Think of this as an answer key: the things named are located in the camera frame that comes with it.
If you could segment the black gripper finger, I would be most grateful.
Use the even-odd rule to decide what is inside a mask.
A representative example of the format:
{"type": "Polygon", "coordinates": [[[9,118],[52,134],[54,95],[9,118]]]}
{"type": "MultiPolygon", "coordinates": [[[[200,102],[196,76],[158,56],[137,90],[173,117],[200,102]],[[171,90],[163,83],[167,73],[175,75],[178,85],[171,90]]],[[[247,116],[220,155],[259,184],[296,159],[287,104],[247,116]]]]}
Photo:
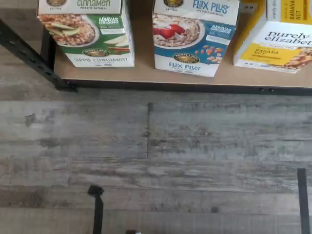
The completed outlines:
{"type": "Polygon", "coordinates": [[[103,201],[102,194],[104,190],[98,185],[91,185],[88,189],[88,195],[95,199],[93,234],[101,234],[103,224],[103,201]]]}
{"type": "Polygon", "coordinates": [[[299,207],[300,207],[300,226],[301,233],[307,233],[307,178],[306,169],[297,169],[298,180],[298,195],[299,195],[299,207]]]}

